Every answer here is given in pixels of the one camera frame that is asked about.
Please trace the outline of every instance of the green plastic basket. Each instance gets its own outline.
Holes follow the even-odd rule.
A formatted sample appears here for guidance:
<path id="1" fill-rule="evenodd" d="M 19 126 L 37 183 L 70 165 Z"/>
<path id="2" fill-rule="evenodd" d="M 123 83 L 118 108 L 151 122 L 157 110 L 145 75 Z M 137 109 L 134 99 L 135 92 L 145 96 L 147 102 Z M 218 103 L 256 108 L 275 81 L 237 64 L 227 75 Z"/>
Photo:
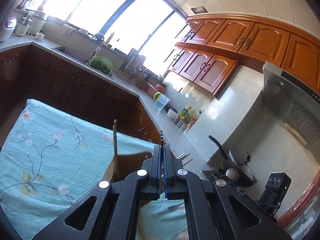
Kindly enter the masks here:
<path id="1" fill-rule="evenodd" d="M 94 66 L 93 63 L 101 63 L 101 64 L 104 64 L 106 66 L 105 67 L 97 67 L 97 65 Z M 103 57 L 103 56 L 95 56 L 95 57 L 93 57 L 89 62 L 89 66 L 94 68 L 94 69 L 100 70 L 102 73 L 104 73 L 106 75 L 109 75 L 112 72 L 112 69 L 113 69 L 111 61 L 108 60 L 106 57 Z"/>

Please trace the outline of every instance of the round metal pin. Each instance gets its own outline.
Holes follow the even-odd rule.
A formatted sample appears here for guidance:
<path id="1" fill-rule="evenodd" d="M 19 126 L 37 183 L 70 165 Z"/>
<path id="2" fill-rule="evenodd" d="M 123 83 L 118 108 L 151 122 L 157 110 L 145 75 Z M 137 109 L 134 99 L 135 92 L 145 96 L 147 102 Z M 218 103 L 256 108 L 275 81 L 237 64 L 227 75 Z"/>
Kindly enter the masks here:
<path id="1" fill-rule="evenodd" d="M 217 186 L 219 186 L 219 187 L 224 187 L 225 185 L 227 185 L 226 181 L 223 180 L 223 179 L 218 179 L 218 180 L 216 181 L 216 184 L 217 184 Z"/>
<path id="2" fill-rule="evenodd" d="M 180 175 L 180 176 L 185 176 L 188 174 L 188 171 L 185 170 L 185 169 L 180 169 L 177 171 L 177 173 Z"/>
<path id="3" fill-rule="evenodd" d="M 110 185 L 110 183 L 106 180 L 100 181 L 100 183 L 99 183 L 100 188 L 107 188 L 107 187 L 109 187 L 109 185 Z"/>
<path id="4" fill-rule="evenodd" d="M 145 176 L 145 175 L 147 175 L 147 171 L 146 170 L 138 170 L 137 171 L 137 174 L 139 175 L 139 176 Z"/>

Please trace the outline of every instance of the countertop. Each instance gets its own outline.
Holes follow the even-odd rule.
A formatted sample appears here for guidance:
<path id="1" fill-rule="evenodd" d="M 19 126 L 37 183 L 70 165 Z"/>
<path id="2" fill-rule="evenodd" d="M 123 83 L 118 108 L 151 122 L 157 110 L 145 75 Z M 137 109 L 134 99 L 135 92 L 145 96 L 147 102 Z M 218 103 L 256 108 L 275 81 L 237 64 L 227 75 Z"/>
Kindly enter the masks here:
<path id="1" fill-rule="evenodd" d="M 59 44 L 55 41 L 52 41 L 46 37 L 42 40 L 37 40 L 34 36 L 27 35 L 25 37 L 18 37 L 15 34 L 7 39 L 6 41 L 0 42 L 0 53 L 9 49 L 14 49 L 21 46 L 33 45 L 40 49 L 43 49 L 79 68 L 84 71 L 87 71 L 106 82 L 136 96 L 139 98 L 139 101 L 144 106 L 148 115 L 150 116 L 153 124 L 160 131 L 163 131 L 164 140 L 166 143 L 170 145 L 170 149 L 175 156 L 179 156 L 180 154 L 186 152 L 190 153 L 190 155 L 184 159 L 183 163 L 193 159 L 191 162 L 184 166 L 185 169 L 194 172 L 199 175 L 199 172 L 202 169 L 206 169 L 208 165 L 205 163 L 201 155 L 197 152 L 197 150 L 189 143 L 187 138 L 182 134 L 180 129 L 170 120 L 166 112 L 163 110 L 160 113 L 153 107 L 154 100 L 143 90 L 140 90 L 134 84 L 130 83 L 126 79 L 121 78 L 116 72 L 112 73 L 112 79 L 108 76 L 96 71 L 89 66 L 82 64 L 71 57 L 66 56 L 52 48 L 62 47 L 63 44 Z"/>

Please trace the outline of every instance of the metal mesh grille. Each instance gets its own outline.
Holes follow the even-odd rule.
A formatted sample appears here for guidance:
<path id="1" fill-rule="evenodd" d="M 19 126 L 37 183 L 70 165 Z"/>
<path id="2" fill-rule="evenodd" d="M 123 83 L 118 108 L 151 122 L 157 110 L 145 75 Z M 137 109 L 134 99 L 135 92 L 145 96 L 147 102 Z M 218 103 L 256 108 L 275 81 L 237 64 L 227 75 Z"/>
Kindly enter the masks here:
<path id="1" fill-rule="evenodd" d="M 288 115 L 287 121 L 297 130 L 300 130 L 301 125 L 308 118 L 309 114 L 296 102 Z"/>
<path id="2" fill-rule="evenodd" d="M 311 142 L 319 132 L 320 125 L 315 119 L 313 119 L 312 116 L 308 118 L 308 120 L 300 130 L 301 135 L 304 136 L 308 142 Z"/>

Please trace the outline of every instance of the green colander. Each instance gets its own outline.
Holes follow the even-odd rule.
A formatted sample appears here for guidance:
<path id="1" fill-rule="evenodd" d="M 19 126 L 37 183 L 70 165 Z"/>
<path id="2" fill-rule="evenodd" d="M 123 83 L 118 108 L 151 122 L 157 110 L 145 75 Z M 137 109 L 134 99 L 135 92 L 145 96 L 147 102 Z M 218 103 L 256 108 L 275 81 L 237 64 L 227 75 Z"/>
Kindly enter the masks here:
<path id="1" fill-rule="evenodd" d="M 90 59 L 89 66 L 100 70 L 102 73 L 105 73 L 106 75 L 109 75 L 112 72 L 113 66 L 110 60 L 108 60 L 106 57 L 102 56 L 95 56 L 92 59 Z"/>

